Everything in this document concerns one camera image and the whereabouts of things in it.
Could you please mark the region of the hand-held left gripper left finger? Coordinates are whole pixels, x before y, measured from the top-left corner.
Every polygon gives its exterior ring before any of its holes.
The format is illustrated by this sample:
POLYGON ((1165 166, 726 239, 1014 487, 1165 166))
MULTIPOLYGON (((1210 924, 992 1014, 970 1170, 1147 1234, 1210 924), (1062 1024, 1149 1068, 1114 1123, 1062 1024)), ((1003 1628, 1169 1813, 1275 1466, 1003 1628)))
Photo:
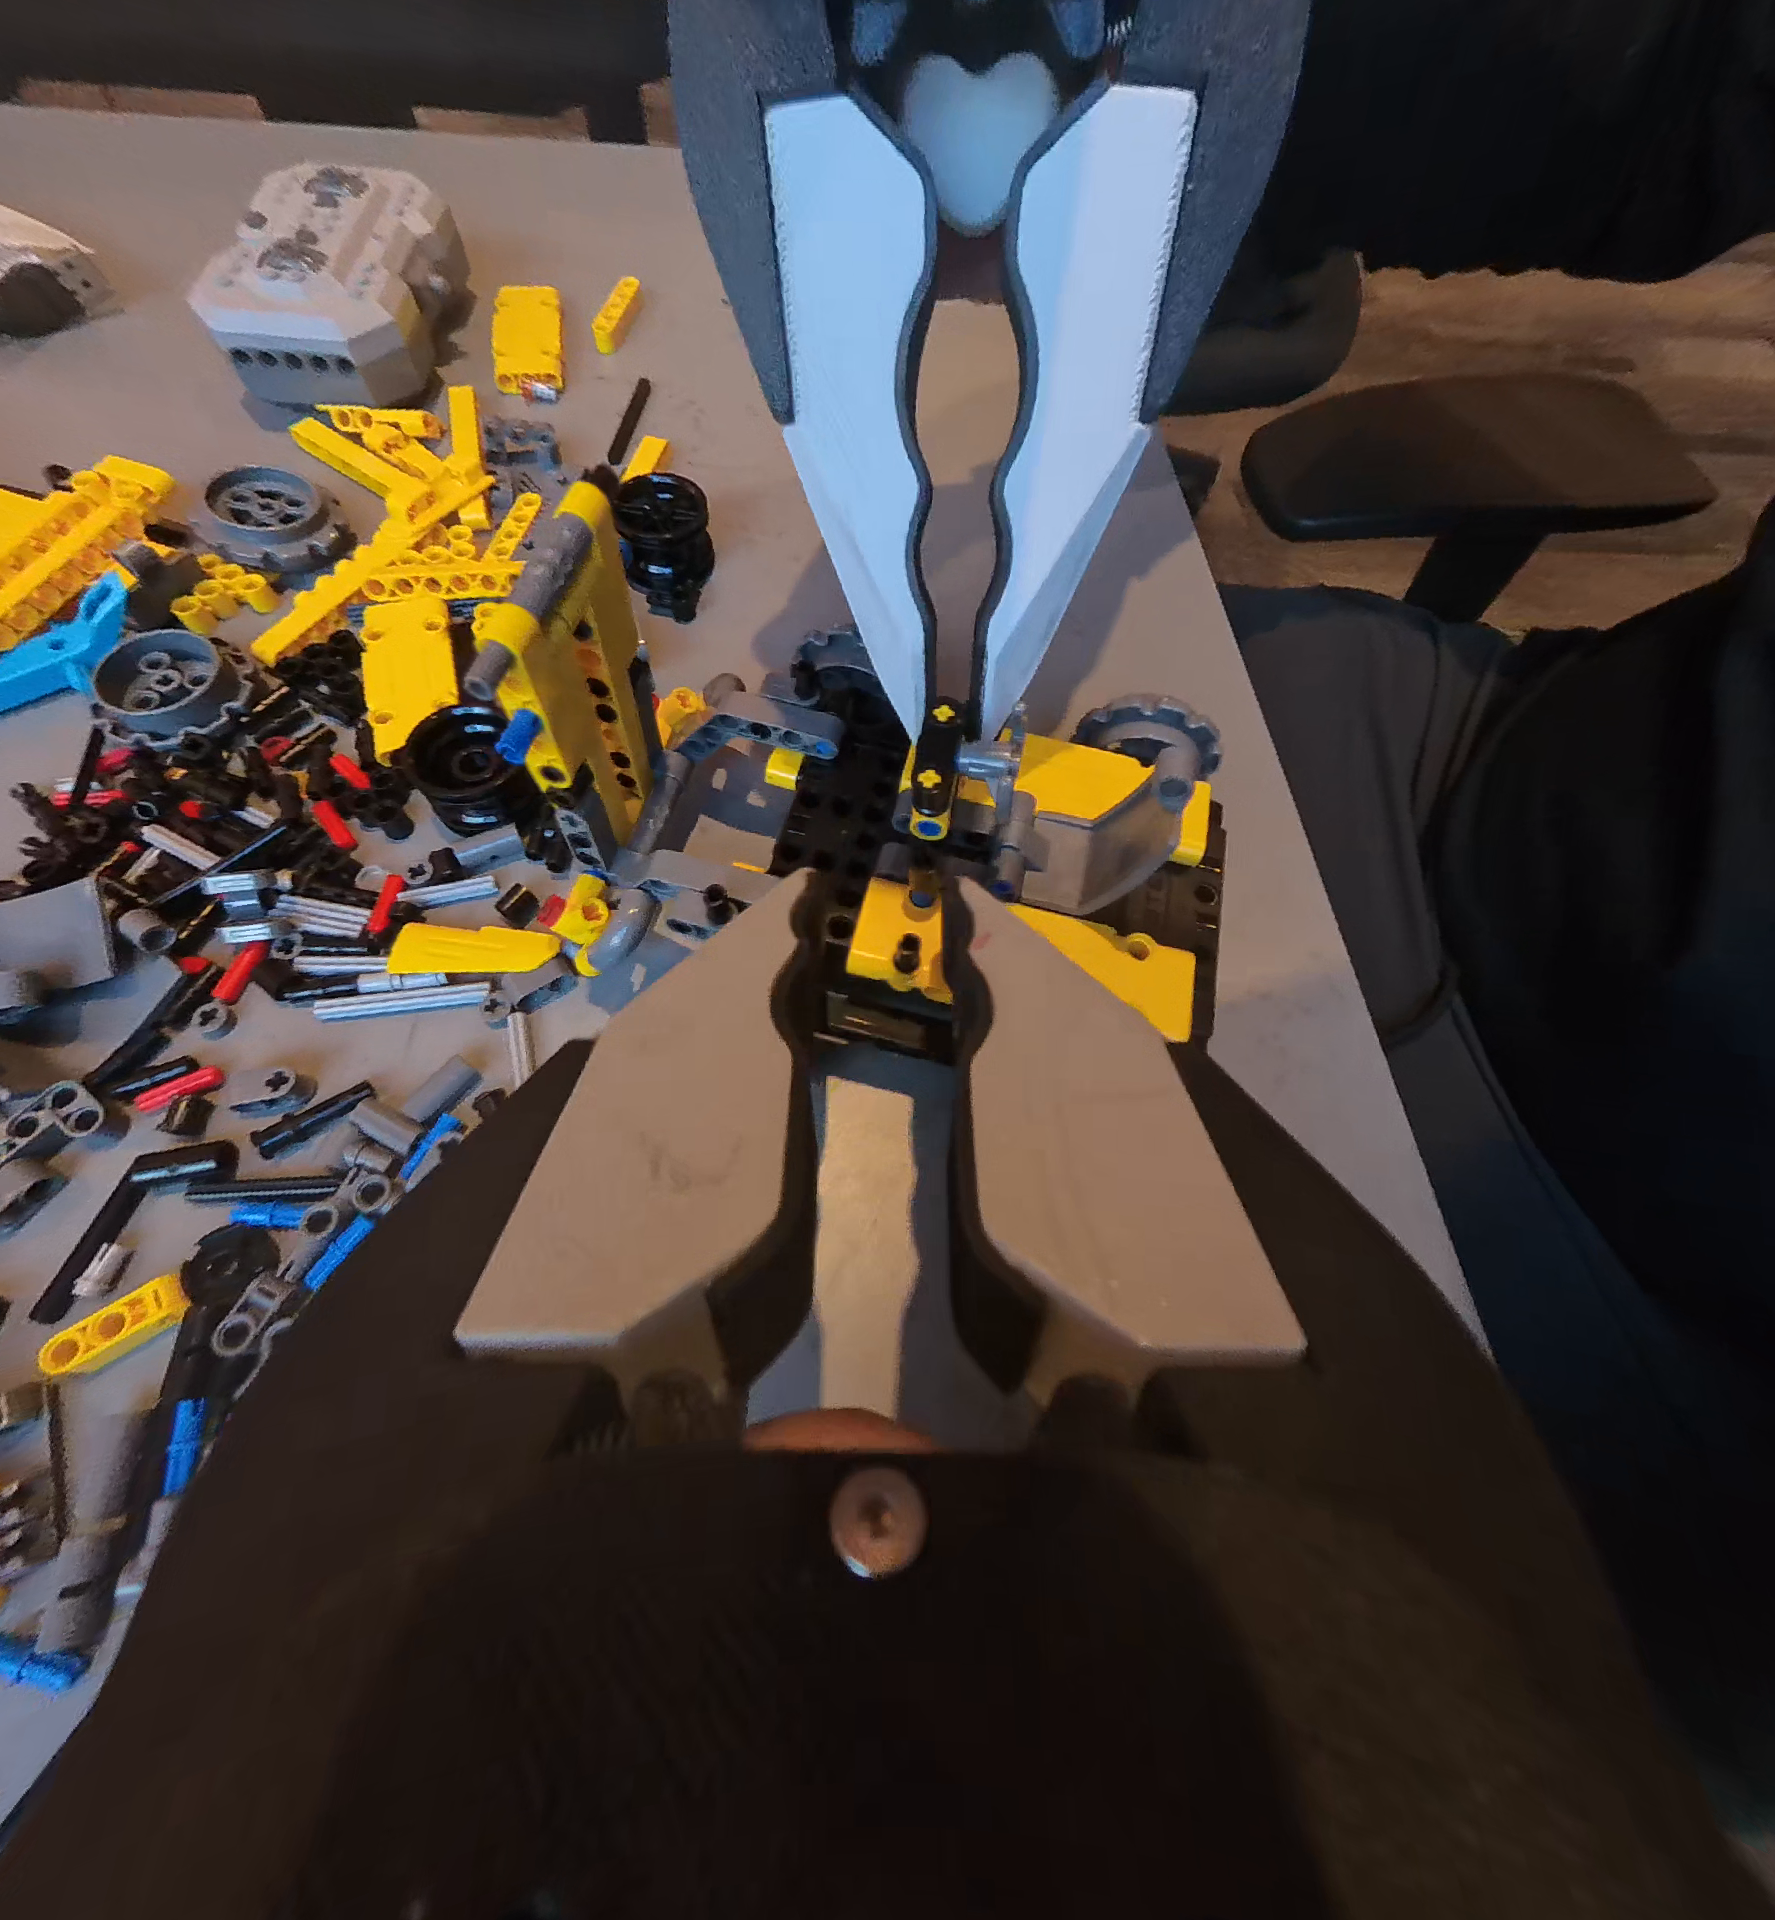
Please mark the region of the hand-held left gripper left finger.
POLYGON ((811 1300, 808 873, 613 1017, 456 1322, 472 1357, 746 1390, 811 1300))

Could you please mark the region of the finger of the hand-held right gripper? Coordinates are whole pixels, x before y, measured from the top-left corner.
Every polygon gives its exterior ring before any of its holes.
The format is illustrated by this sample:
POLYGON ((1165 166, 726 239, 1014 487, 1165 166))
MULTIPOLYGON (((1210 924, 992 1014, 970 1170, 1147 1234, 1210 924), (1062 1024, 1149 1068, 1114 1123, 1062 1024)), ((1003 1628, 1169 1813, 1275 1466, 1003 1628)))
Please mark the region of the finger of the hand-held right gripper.
POLYGON ((783 437, 884 695, 918 737, 937 646, 915 421, 937 266, 930 175, 861 92, 770 107, 764 139, 792 381, 783 437))
POLYGON ((1149 442, 1139 411, 1197 115, 1185 87, 1094 84, 1019 168, 1003 268, 1020 396, 975 632, 984 737, 1038 672, 1149 442))

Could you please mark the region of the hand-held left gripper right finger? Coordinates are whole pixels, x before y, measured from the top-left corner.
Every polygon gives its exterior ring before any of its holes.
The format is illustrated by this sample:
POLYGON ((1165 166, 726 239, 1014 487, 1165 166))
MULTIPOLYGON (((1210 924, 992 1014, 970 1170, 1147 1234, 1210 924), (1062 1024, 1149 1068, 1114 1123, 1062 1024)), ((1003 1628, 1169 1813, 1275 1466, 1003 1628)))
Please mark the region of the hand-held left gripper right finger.
POLYGON ((974 882, 951 990, 955 1328, 995 1386, 1297 1364, 1306 1334, 1155 1026, 974 882))

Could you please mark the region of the yellow toy vehicle assembly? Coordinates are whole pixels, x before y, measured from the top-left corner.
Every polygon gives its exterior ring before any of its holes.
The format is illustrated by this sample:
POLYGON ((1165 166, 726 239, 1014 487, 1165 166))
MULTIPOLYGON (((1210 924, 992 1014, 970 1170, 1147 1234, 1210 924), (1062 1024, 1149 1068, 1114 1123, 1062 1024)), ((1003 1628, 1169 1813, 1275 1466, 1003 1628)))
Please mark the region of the yellow toy vehicle assembly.
MULTIPOLYGON (((559 946, 534 997, 598 980, 633 991, 652 962, 701 948, 808 873, 816 1030, 951 1060, 940 883, 989 891, 988 787, 959 783, 955 801, 980 862, 906 877, 895 808, 915 737, 854 627, 808 633, 758 689, 737 674, 659 687, 645 648, 622 660, 619 643, 638 632, 619 611, 619 483, 593 468, 548 517, 538 493, 516 497, 494 528, 514 523, 516 579, 497 598, 446 600, 421 579, 364 607, 381 758, 398 773, 394 752, 435 707, 508 715, 499 752, 534 778, 543 824, 477 839, 565 877, 554 899, 508 906, 521 932, 542 928, 559 946)), ((1019 786, 1037 803, 1032 849, 1020 899, 999 901, 1169 1043, 1210 1037, 1219 754, 1210 722, 1163 695, 1094 707, 1071 739, 1026 722, 1019 786)))

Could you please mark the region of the black beam with yellow pins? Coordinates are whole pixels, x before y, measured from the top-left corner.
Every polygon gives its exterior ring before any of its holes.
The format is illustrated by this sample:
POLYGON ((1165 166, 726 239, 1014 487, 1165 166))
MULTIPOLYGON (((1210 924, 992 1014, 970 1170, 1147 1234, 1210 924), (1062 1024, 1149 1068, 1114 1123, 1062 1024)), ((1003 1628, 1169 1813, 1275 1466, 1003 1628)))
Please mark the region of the black beam with yellow pins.
POLYGON ((980 862, 981 842, 955 824, 959 752, 977 722, 974 699, 937 697, 922 715, 899 781, 895 828, 906 877, 959 873, 980 862))

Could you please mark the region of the dark grey claw connector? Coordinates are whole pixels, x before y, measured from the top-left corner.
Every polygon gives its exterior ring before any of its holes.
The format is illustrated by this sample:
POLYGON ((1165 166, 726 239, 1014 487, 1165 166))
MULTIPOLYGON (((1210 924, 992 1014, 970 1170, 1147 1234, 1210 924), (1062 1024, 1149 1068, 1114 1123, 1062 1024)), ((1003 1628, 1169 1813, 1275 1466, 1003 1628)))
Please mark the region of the dark grey claw connector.
POLYGON ((989 791, 993 827, 989 828, 988 887, 1009 903, 1023 896, 1032 849, 1037 803, 1020 789, 1019 776, 1026 747, 1024 705, 1019 703, 999 735, 963 747, 955 758, 961 783, 980 781, 989 791))

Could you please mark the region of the short black holed beam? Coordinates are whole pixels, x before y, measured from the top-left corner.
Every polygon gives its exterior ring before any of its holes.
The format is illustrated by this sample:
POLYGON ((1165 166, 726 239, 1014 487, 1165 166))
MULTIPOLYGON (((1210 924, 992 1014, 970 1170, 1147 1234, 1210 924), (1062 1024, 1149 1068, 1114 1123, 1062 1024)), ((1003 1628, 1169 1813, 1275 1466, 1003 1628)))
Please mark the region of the short black holed beam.
POLYGON ((963 747, 965 722, 972 719, 972 707, 953 697, 934 699, 927 707, 922 727, 909 748, 902 781, 898 809, 906 814, 903 832, 917 842, 938 847, 951 831, 955 789, 959 783, 959 750, 963 747), (947 816, 947 831, 940 839, 922 841, 909 835, 909 811, 930 811, 947 816))

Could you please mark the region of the grey desk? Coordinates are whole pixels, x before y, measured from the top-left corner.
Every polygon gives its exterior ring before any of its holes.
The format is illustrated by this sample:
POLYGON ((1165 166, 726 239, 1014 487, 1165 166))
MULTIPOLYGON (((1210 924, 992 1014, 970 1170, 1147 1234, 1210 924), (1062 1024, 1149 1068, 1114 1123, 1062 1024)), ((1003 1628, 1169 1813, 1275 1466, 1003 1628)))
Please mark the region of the grey desk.
MULTIPOLYGON (((85 242, 105 261, 118 311, 42 341, 0 344, 0 483, 34 487, 47 464, 118 453, 169 470, 185 491, 237 464, 304 470, 334 488, 361 532, 378 517, 293 451, 284 427, 259 427, 239 383, 212 353, 185 291, 230 236, 251 188, 293 162, 378 163, 408 171, 450 205, 478 311, 457 332, 448 372, 490 385, 488 307, 503 284, 553 284, 566 308, 565 399, 557 419, 571 473, 600 458, 638 376, 651 381, 645 430, 671 439, 672 468, 707 493, 715 571, 693 623, 639 613, 657 680, 703 686, 720 672, 758 689, 810 629, 848 618, 737 332, 693 210, 683 157, 668 148, 456 137, 225 119, 124 117, 0 107, 0 202, 85 242), (589 317, 619 276, 642 302, 622 350, 604 357, 589 317)), ((1001 308, 943 304, 922 357, 920 435, 937 488, 927 579, 943 619, 972 623, 992 563, 988 479, 1016 402, 1016 345, 1001 308)), ((1451 1304, 1473 1302, 1449 1250, 1420 1152, 1380 1056, 1328 891, 1235 650, 1210 563, 1176 474, 1149 447, 1098 545, 1029 717, 1054 732, 1121 694, 1169 694, 1217 723, 1225 742, 1214 793, 1228 832, 1210 1056, 1308 1148, 1406 1247, 1451 1304)), ((87 732, 77 695, 0 719, 0 876, 16 867, 30 823, 20 781, 59 781, 87 732)), ((320 1022, 253 985, 230 1034, 178 1043, 226 1071, 230 1098, 275 1068, 339 1092, 369 1078, 391 1098, 465 1056, 504 1087, 508 1043, 482 1018, 442 1012, 320 1022)), ((945 1084, 920 1063, 861 1052, 828 1090, 816 1316, 758 1383, 760 1413, 828 1398, 887 1410, 906 1308, 917 1386, 963 1435, 993 1437, 1006 1413, 974 1380, 953 1340, 940 1256, 938 1171, 945 1084)), ((45 1334, 24 1302, 50 1283, 131 1158, 163 1145, 151 1119, 121 1140, 59 1155, 68 1187, 0 1241, 0 1386, 30 1380, 45 1334)), ((91 1703, 117 1658, 117 1623, 79 1686, 45 1695, 0 1684, 0 1822, 91 1703)))

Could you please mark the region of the black office chair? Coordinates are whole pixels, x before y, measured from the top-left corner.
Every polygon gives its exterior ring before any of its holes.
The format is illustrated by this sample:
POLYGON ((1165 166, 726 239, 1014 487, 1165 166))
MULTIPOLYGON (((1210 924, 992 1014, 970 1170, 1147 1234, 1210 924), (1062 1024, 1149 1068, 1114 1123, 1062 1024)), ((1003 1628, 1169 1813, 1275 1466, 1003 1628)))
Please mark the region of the black office chair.
POLYGON ((1245 242, 1163 419, 1269 410, 1315 392, 1346 362, 1362 302, 1358 254, 1329 250, 1286 275, 1245 242))

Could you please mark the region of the yellow motor block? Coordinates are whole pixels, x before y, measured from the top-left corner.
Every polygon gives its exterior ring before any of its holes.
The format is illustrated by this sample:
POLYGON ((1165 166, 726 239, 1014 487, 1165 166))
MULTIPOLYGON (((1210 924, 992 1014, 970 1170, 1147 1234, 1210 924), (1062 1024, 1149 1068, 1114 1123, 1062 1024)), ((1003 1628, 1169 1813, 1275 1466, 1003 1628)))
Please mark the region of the yellow motor block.
POLYGON ((553 284, 503 284, 494 291, 490 362, 503 396, 559 400, 565 387, 563 308, 553 284))

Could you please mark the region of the black spoked wheel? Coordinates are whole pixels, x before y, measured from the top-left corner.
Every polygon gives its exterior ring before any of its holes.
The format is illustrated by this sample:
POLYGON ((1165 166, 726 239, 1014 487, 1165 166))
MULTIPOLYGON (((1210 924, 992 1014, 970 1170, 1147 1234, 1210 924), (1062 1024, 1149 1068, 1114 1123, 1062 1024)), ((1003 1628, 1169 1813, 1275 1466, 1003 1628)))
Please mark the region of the black spoked wheel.
POLYGON ((649 611, 690 623, 713 572, 707 495, 674 473, 642 473, 618 484, 611 519, 630 587, 649 611))

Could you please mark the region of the grey battery box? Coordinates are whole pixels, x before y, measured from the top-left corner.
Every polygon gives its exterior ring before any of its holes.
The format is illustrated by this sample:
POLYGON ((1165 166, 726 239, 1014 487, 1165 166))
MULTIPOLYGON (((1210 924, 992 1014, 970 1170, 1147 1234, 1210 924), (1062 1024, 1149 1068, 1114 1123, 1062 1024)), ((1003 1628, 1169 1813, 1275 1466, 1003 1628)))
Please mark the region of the grey battery box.
POLYGON ((469 296, 450 205, 419 178, 304 162, 266 175, 185 300, 273 410, 423 396, 469 296))

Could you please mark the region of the person's leg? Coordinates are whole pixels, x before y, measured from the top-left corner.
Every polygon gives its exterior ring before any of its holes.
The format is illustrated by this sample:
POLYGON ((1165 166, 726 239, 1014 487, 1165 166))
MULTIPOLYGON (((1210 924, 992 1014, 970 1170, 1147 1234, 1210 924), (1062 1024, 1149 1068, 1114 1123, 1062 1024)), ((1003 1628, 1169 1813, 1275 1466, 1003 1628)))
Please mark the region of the person's leg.
MULTIPOLYGON (((1548 1250, 1553 1206, 1534 1197, 1519 1125, 1507 1116, 1494 1071, 1457 1000, 1436 901, 1434 842, 1457 778, 1499 714, 1507 665, 1521 645, 1362 593, 1228 588, 1225 600, 1499 1357, 1480 1304, 1485 1280, 1492 1269, 1509 1274, 1509 1253, 1548 1250)), ((1716 1801, 1699 1763, 1697 1768, 1716 1801)), ((1775 1837, 1722 1818, 1747 1837, 1775 1837)))

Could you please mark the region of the clear plastic bags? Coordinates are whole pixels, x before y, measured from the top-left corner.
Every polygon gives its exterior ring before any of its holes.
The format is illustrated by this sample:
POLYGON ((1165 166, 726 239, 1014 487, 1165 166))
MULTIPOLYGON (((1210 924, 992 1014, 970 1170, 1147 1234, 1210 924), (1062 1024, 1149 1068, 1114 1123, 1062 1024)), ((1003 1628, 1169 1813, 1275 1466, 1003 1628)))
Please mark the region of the clear plastic bags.
POLYGON ((0 340, 37 340, 117 311, 93 252, 0 205, 0 340))

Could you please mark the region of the light blue panel piece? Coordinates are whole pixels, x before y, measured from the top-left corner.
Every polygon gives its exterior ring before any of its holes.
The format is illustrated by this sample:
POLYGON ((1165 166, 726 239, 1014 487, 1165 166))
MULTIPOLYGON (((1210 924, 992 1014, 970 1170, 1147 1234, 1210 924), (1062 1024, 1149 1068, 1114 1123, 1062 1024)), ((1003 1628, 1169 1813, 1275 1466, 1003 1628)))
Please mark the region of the light blue panel piece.
POLYGON ((129 610, 129 581, 111 569, 83 590, 73 618, 0 655, 0 715, 63 691, 90 694, 98 665, 118 646, 129 610))

